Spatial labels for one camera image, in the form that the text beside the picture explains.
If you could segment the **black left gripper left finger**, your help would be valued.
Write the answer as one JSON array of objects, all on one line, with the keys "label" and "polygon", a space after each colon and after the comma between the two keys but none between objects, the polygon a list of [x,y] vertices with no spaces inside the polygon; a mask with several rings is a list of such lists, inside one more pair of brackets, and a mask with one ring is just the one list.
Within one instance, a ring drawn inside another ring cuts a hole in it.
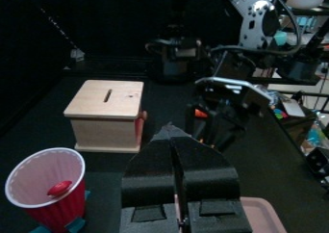
[{"label": "black left gripper left finger", "polygon": [[132,158],[121,182],[120,233],[180,233],[177,182],[181,169],[174,137],[165,125]]}]

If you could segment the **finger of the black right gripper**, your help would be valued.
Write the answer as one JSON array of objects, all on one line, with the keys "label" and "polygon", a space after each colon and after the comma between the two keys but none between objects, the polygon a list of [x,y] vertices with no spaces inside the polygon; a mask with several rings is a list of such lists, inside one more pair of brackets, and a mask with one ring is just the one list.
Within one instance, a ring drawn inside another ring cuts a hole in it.
[{"label": "finger of the black right gripper", "polygon": [[229,101],[221,101],[215,111],[211,146],[224,152],[245,134],[248,112]]},{"label": "finger of the black right gripper", "polygon": [[213,128],[215,112],[207,101],[201,98],[194,99],[185,110],[185,132],[204,144],[215,142]]}]

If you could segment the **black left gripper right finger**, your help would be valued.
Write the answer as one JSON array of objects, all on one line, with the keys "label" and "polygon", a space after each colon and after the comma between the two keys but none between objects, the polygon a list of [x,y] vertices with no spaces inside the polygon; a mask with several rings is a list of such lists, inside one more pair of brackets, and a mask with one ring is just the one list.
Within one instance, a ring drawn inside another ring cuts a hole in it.
[{"label": "black left gripper right finger", "polygon": [[223,154],[189,137],[172,139],[184,233],[252,233],[240,178]]}]

